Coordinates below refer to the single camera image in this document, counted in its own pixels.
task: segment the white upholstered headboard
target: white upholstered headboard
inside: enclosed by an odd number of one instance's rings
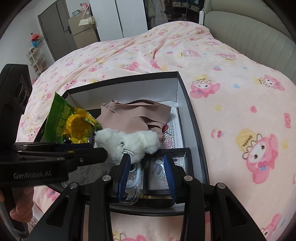
[[[205,27],[214,38],[296,83],[296,44],[260,0],[206,0]]]

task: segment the cardboard box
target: cardboard box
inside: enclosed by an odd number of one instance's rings
[[[86,110],[100,109],[102,103],[109,103],[111,100],[128,103],[138,99],[148,99],[162,103],[175,103],[180,126],[179,142],[182,142],[178,147],[190,148],[194,177],[202,183],[209,184],[200,131],[179,72],[159,72],[109,79],[67,90],[62,97],[70,105]],[[43,132],[44,126],[40,129],[35,141],[45,141]],[[61,185],[50,187],[59,192],[63,190]],[[113,212],[134,215],[169,216],[181,215],[184,204],[174,204],[165,209],[111,205],[110,209]]]

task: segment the white wardrobe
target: white wardrobe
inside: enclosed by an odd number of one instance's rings
[[[101,41],[145,33],[147,20],[143,0],[89,0]]]

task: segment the door handle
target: door handle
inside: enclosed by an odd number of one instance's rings
[[[64,33],[67,32],[67,31],[69,31],[69,34],[72,34],[72,31],[70,29],[70,26],[67,27],[67,29],[64,31]]]

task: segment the gray door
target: gray door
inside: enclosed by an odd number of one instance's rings
[[[38,19],[55,61],[77,49],[68,23],[69,13],[65,0],[56,1],[38,15]]]

